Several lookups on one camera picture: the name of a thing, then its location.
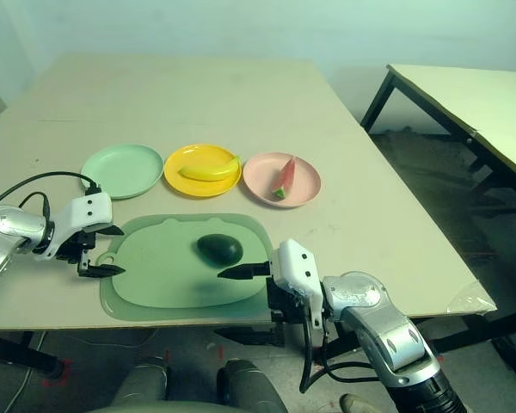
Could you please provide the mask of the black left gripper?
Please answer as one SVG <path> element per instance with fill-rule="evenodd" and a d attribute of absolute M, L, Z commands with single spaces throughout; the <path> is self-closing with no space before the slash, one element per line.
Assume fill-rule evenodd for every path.
<path fill-rule="evenodd" d="M 98 266 L 89 264 L 89 251 L 95 247 L 95 233 L 106 236 L 122 236 L 124 234 L 117 225 L 94 225 L 93 232 L 78 231 L 61 243 L 55 253 L 55 258 L 70 264 L 78 264 L 77 272 L 81 277 L 101 279 L 124 273 L 126 271 L 124 268 L 113 264 Z"/>

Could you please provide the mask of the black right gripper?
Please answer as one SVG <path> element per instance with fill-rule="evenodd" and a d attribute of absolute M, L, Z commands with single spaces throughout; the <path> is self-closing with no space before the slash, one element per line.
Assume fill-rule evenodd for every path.
<path fill-rule="evenodd" d="M 269 276 L 269 262 L 244 263 L 226 268 L 218 278 L 228 280 L 252 280 L 258 276 Z M 302 324 L 307 320 L 307 306 L 304 299 L 278 287 L 272 277 L 266 278 L 267 305 L 274 323 Z M 227 327 L 215 329 L 223 338 L 242 345 L 284 345 L 283 330 L 255 330 L 252 327 Z"/>

